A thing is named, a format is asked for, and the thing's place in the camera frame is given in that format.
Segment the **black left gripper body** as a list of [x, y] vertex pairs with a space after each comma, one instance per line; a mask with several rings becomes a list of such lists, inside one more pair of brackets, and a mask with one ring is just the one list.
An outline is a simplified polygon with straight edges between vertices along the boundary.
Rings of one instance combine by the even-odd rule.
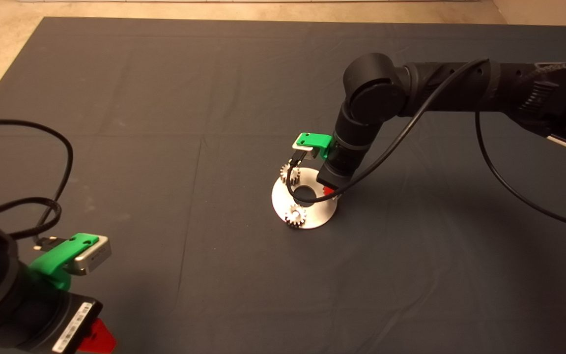
[[0, 348], [30, 354], [76, 354], [103, 310], [90, 296], [18, 278], [0, 301]]

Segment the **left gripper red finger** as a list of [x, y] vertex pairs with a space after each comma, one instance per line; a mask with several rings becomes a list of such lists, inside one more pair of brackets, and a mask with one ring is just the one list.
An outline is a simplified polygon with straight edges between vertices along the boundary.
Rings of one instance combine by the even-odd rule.
[[96, 318], [77, 350], [84, 353], [112, 353], [116, 348], [116, 338], [101, 318]]

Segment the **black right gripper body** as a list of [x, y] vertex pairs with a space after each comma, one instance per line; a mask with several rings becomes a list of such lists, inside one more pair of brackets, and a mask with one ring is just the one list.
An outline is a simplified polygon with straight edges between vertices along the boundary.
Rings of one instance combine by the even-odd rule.
[[317, 173], [317, 182], [337, 190], [348, 184], [365, 156], [363, 149], [333, 146]]

